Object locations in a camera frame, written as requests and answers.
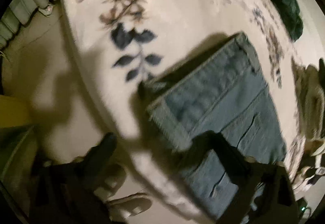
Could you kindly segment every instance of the floor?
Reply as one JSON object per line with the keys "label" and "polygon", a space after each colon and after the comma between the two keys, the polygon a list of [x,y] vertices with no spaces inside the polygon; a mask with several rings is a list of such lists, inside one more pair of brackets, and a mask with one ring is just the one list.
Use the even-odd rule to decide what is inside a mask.
{"label": "floor", "polygon": [[[303,62],[317,64],[324,56],[325,16],[319,13],[314,0],[298,0],[304,31],[308,33],[296,43]],[[59,163],[70,162],[83,156],[95,146],[107,128],[99,117],[83,86],[69,54],[60,5],[54,7],[51,17],[36,13],[28,27],[22,27],[5,52],[9,62],[2,67],[4,93],[26,100],[31,106],[35,123],[38,124],[40,144],[47,155]],[[306,47],[314,47],[310,52]],[[127,165],[124,151],[118,147],[114,159]],[[325,193],[325,177],[304,194],[314,210]],[[113,198],[136,192],[149,192],[146,187],[128,174],[125,184]],[[158,200],[138,216],[130,217],[131,224],[194,223],[170,211]]]}

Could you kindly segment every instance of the jeans pocket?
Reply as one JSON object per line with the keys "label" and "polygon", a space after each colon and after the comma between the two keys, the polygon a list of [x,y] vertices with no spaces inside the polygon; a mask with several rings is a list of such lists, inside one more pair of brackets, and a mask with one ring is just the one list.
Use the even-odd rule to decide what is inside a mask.
{"label": "jeans pocket", "polygon": [[251,149],[251,143],[254,142],[256,134],[261,129],[261,120],[259,113],[256,113],[253,116],[250,126],[245,131],[243,136],[239,139],[237,143],[238,150],[245,156],[252,156],[250,155],[249,150]]}

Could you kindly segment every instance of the bed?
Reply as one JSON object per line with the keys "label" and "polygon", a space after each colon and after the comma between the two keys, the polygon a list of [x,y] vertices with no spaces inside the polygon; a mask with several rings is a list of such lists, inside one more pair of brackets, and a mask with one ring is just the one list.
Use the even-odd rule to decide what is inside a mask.
{"label": "bed", "polygon": [[138,85],[240,31],[255,47],[269,84],[287,147],[284,164],[293,180],[305,138],[291,63],[301,59],[270,0],[62,2],[71,49],[92,100],[137,172],[166,204],[189,219],[204,215],[147,147]]}

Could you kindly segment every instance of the yellow object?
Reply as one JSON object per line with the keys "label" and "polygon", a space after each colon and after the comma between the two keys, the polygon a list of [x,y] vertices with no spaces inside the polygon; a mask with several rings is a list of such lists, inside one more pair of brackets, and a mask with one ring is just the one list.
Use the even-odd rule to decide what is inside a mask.
{"label": "yellow object", "polygon": [[0,128],[31,124],[27,104],[14,97],[0,95]]}

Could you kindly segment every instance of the belt loop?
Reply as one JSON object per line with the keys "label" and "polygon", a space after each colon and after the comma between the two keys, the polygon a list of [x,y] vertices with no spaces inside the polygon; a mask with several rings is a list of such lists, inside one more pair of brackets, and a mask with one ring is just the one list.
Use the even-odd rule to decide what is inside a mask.
{"label": "belt loop", "polygon": [[257,73],[260,70],[260,63],[258,61],[258,56],[253,45],[249,42],[245,33],[241,32],[236,38],[238,46],[245,51],[254,72]]}

